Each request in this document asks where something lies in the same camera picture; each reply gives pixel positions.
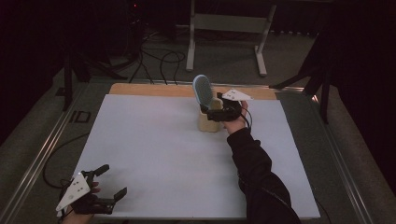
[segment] white board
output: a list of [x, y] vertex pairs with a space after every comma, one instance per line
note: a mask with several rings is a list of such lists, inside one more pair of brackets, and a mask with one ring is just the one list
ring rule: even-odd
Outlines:
[[[279, 101], [249, 101], [252, 135], [273, 160], [300, 218], [319, 217], [289, 124]], [[99, 197], [127, 187], [113, 218], [246, 217], [226, 130], [198, 130], [195, 98], [106, 96], [75, 174], [109, 164]]]

